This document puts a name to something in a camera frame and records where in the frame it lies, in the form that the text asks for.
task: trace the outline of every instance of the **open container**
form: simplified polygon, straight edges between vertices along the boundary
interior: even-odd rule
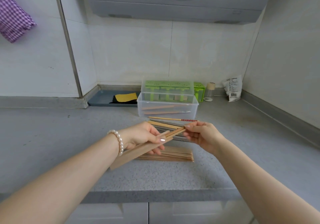
[[[198,100],[193,81],[143,80],[138,97],[140,117],[194,119]]]

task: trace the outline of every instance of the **wall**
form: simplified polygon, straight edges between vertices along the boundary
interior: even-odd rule
[[[319,48],[320,0],[270,0],[243,88],[320,128]]]
[[[84,0],[61,0],[82,94],[97,85]]]
[[[56,0],[16,0],[37,27],[16,43],[0,36],[0,96],[78,97]]]
[[[246,25],[87,18],[98,84],[140,85],[153,79],[202,83],[244,75],[260,22]]]

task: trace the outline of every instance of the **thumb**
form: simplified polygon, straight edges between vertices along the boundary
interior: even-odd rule
[[[164,143],[166,141],[166,137],[165,136],[155,136],[153,134],[151,134],[150,132],[148,133],[148,141],[158,144],[158,143]]]
[[[184,127],[191,132],[198,132],[198,133],[202,132],[202,126],[187,124]]]

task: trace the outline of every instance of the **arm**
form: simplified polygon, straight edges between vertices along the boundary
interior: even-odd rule
[[[119,131],[124,147],[162,142],[159,132],[143,122]],[[119,153],[114,134],[62,162],[0,204],[0,223],[64,223]],[[161,154],[154,149],[151,154]]]
[[[210,123],[186,125],[184,135],[213,154],[260,224],[320,223],[320,213],[259,167]]]

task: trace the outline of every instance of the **pearl bracelet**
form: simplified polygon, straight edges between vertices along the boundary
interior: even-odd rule
[[[118,138],[118,141],[119,141],[119,145],[120,145],[120,150],[119,150],[119,156],[121,156],[123,154],[123,150],[124,150],[124,147],[123,147],[123,142],[122,142],[122,139],[120,137],[120,134],[118,131],[112,129],[112,130],[109,130],[107,135],[110,134],[110,133],[114,133],[115,136]]]

